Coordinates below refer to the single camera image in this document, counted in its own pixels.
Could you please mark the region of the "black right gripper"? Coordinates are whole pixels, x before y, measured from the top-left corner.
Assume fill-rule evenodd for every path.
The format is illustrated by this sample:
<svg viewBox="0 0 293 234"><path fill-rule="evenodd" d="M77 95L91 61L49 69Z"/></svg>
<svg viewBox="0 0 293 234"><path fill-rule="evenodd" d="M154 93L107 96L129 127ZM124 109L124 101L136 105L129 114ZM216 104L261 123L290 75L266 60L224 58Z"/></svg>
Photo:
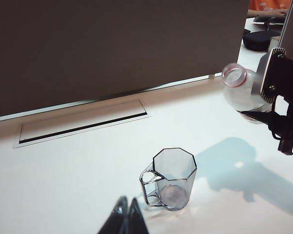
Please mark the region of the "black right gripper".
<svg viewBox="0 0 293 234"><path fill-rule="evenodd" d="M285 115L272 112L239 112L242 116L259 122L269 122L272 136L279 140L278 150L285 155L293 154L293 59L285 56L284 48L273 48L259 61L251 88L251 95L261 97L265 102L273 102L281 96L288 103Z"/></svg>

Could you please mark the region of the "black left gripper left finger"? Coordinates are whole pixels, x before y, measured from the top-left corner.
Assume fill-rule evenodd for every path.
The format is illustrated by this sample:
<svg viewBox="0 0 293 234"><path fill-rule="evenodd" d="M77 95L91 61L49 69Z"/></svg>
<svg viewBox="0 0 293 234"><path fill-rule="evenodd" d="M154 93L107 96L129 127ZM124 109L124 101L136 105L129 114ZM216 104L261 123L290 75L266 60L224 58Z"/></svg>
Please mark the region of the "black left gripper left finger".
<svg viewBox="0 0 293 234"><path fill-rule="evenodd" d="M120 196L98 234L127 233L127 197Z"/></svg>

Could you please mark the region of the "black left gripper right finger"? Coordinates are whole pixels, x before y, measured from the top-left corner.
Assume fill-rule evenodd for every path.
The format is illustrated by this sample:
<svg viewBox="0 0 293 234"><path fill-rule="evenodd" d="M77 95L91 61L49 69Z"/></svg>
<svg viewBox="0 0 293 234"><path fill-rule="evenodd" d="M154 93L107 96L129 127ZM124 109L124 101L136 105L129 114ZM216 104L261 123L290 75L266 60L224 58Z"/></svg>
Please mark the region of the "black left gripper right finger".
<svg viewBox="0 0 293 234"><path fill-rule="evenodd" d="M129 234L149 234L136 198L133 198L129 207L127 224Z"/></svg>

